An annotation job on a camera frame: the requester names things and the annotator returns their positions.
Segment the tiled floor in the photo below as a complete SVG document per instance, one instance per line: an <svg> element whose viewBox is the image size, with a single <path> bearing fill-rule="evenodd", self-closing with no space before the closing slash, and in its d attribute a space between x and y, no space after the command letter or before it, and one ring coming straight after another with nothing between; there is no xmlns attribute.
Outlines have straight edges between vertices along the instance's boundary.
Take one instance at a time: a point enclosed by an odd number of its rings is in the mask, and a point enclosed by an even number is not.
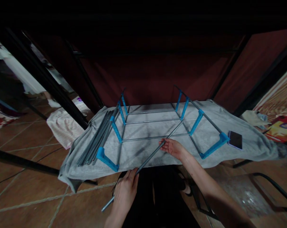
<svg viewBox="0 0 287 228"><path fill-rule="evenodd" d="M34 104L49 116L53 108L45 102ZM63 149L44 120L28 110L28 114L0 129L0 150L59 169L68 151ZM252 162L237 169L226 161L206 169L213 177L236 176L261 172L281 185L287 192L287 159ZM0 163L0 181L22 171L22 168ZM57 177L31 170L0 183L0 227L103 227L110 212L101 207L110 199L118 174L99 178L98 186L82 184L73 194ZM263 187L282 206L287 201L267 182ZM222 224L197 210L192 197L182 196L201 227L217 228ZM287 213L253 218L257 227L287 227Z"/></svg>

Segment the left hand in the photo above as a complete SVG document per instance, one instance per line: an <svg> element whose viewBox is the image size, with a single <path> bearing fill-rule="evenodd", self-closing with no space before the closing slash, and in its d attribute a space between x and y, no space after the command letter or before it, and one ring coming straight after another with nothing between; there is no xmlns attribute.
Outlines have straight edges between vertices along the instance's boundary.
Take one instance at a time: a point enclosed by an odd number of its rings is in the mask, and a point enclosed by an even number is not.
<svg viewBox="0 0 287 228"><path fill-rule="evenodd" d="M138 168L129 170L123 178L118 180L115 188L115 198L111 213L127 216L137 193L139 174L135 176Z"/></svg>

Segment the bundle of rods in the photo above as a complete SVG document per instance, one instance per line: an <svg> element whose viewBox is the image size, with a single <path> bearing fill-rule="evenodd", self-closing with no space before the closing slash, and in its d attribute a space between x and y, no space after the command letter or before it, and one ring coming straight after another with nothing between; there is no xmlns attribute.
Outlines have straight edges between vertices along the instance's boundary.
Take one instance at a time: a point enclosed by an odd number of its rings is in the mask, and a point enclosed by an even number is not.
<svg viewBox="0 0 287 228"><path fill-rule="evenodd" d="M107 111L105 113L105 116L103 117L103 120L97 129L94 137L88 144L85 151L82 153L81 157L77 161L77 166L83 166L83 165L89 165L92 163L92 165L95 165L97 158L97 151L99 147L103 147L106 140L109 137L109 134L112 130L112 125L110 122L111 116L116 117L117 114L117 108L115 111Z"/></svg>

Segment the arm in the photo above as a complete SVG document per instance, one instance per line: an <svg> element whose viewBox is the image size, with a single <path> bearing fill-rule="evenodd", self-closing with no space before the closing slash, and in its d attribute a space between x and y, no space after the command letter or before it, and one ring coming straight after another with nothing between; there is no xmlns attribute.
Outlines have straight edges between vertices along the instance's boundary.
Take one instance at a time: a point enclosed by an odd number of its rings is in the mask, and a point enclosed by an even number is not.
<svg viewBox="0 0 287 228"><path fill-rule="evenodd" d="M104 228L120 228L133 204L137 193L139 174L138 168L129 170L123 178L120 178L115 187L115 198L110 215L105 221Z"/></svg>
<svg viewBox="0 0 287 228"><path fill-rule="evenodd" d="M166 143L161 150L170 153L182 162L206 201L226 228L255 227L238 203L209 176L197 160L179 142L173 139L163 140L166 140Z"/></svg>

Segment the hand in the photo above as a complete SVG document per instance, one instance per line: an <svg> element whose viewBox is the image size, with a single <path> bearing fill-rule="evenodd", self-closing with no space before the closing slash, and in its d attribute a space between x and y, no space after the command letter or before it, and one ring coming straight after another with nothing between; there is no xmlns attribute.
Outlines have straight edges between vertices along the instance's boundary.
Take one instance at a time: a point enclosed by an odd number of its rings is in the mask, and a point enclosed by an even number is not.
<svg viewBox="0 0 287 228"><path fill-rule="evenodd" d="M163 151L168 152L173 157L177 158L178 160L181 160L185 154L189 153L183 145L181 145L178 141L175 141L173 139L162 139L159 144L161 144L163 141L166 141L166 143L160 148Z"/></svg>
<svg viewBox="0 0 287 228"><path fill-rule="evenodd" d="M115 188L115 198L111 213L127 216L137 193L139 174L135 176L138 168L129 170L123 178L120 178Z"/></svg>

